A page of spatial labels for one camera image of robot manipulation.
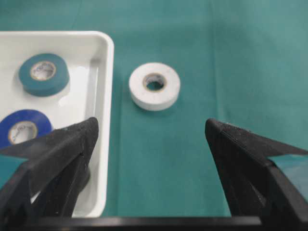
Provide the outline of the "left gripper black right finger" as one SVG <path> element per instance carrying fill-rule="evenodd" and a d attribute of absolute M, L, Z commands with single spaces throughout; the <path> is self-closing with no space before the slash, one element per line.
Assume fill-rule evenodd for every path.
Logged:
<path fill-rule="evenodd" d="M 210 118 L 205 138 L 233 216 L 258 216 L 272 224 L 306 224 L 308 201 L 272 160 L 304 149 Z"/>

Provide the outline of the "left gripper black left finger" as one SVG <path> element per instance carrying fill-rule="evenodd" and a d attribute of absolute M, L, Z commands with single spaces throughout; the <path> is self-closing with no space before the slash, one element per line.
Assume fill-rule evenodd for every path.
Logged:
<path fill-rule="evenodd" d="M 90 117 L 2 148 L 1 157 L 17 161 L 17 169 L 0 188 L 0 222 L 23 224 L 41 217 L 71 217 L 98 135 L 98 120 Z"/>

